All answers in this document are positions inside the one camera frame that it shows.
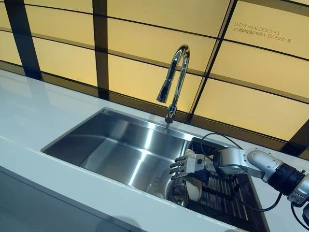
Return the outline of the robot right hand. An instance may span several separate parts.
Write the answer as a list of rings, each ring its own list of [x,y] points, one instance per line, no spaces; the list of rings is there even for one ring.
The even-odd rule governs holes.
[[[215,173],[213,160],[202,154],[189,154],[176,158],[170,165],[171,180],[192,177],[203,183],[208,183],[211,173]]]

